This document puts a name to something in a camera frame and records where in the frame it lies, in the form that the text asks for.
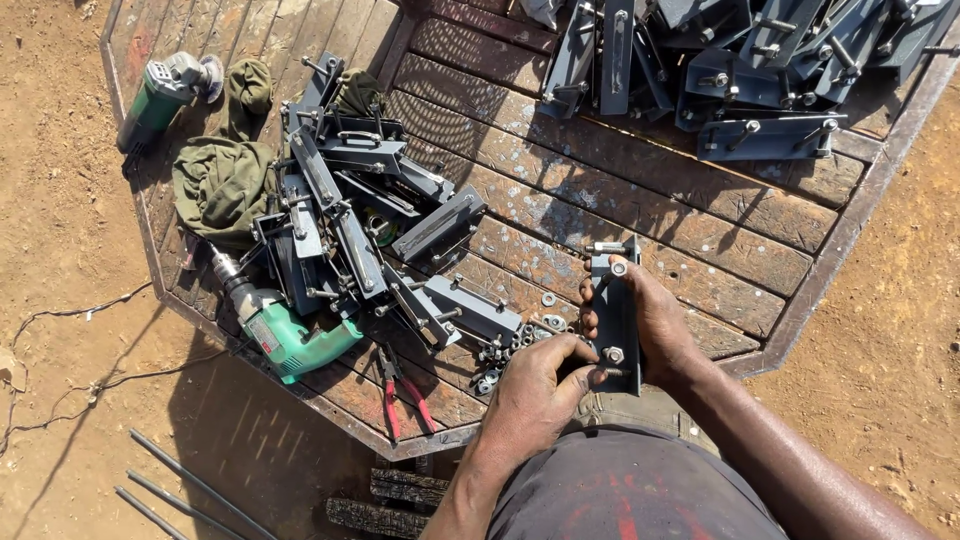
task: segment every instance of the hand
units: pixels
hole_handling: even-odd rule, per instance
[[[627,275],[622,279],[634,291],[636,304],[636,332],[640,347],[646,356],[643,380],[663,388],[681,372],[686,364],[705,358],[693,335],[686,327],[684,313],[673,293],[666,290],[639,264],[633,264],[619,255],[611,255],[610,263],[625,262]],[[584,267],[590,271],[590,261]],[[594,338],[601,322],[590,307],[593,300],[593,283],[590,279],[580,283],[580,295],[584,301],[580,307],[580,320],[584,336]]]
[[[561,333],[522,349],[496,385],[487,414],[477,434],[482,454],[495,456],[498,465],[514,467],[550,448],[590,388],[606,378],[587,365],[557,384],[564,360],[599,361],[589,345],[572,333]]]

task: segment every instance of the pile of brackets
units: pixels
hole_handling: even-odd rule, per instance
[[[241,267],[263,261],[300,316],[327,307],[354,321],[391,316],[435,353],[466,335],[502,371],[522,324],[505,300],[469,290],[460,275],[450,280],[438,270],[417,282],[397,270],[426,273],[455,259],[448,255],[476,231],[486,208],[480,193],[471,186],[454,192],[439,170],[404,156],[403,126],[381,117],[378,105],[372,117],[342,115],[333,102],[342,59],[324,52],[318,62],[301,62],[314,74],[300,102],[280,110],[281,148],[289,148],[273,165],[280,193],[254,219],[257,244]]]
[[[932,46],[960,0],[597,1],[567,0],[540,111],[674,112],[699,160],[825,158],[864,70],[902,84],[923,54],[960,56]]]

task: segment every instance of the pants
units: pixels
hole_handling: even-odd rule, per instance
[[[577,405],[564,433],[604,424],[633,424],[676,435],[721,457],[713,441],[677,402],[654,386],[644,386],[639,397],[625,393],[588,392]]]

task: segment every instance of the power drill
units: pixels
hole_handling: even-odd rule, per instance
[[[177,112],[194,97],[213,103],[224,88],[224,66],[213,55],[199,61],[179,52],[165,61],[148,61],[143,86],[117,134],[121,154],[142,156],[167,131]]]
[[[254,287],[236,260],[209,246],[213,273],[233,301],[240,326],[260,345],[284,384],[332,362],[363,337],[349,319],[332,331],[311,332],[286,306],[280,291]]]

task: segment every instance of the left hand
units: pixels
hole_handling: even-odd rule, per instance
[[[511,358],[477,435],[478,451],[513,468],[550,448],[590,386],[606,378],[602,369],[587,365],[558,384],[557,370],[572,356],[587,364],[599,361],[572,333],[538,341]]]

